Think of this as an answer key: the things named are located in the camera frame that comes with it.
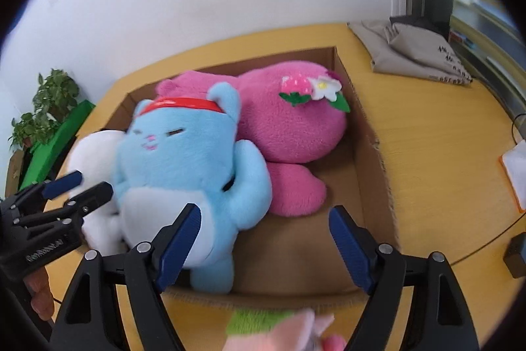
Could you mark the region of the person left hand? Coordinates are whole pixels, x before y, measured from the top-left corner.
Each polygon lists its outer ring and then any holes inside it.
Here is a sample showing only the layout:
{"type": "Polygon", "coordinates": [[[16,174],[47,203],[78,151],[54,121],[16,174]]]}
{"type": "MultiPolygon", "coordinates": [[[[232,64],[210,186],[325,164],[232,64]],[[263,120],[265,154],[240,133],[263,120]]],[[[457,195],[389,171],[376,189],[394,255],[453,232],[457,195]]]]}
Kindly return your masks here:
{"type": "Polygon", "coordinates": [[[41,320],[50,321],[54,314],[54,296],[45,267],[36,270],[24,279],[32,292],[31,306],[41,320]]]}

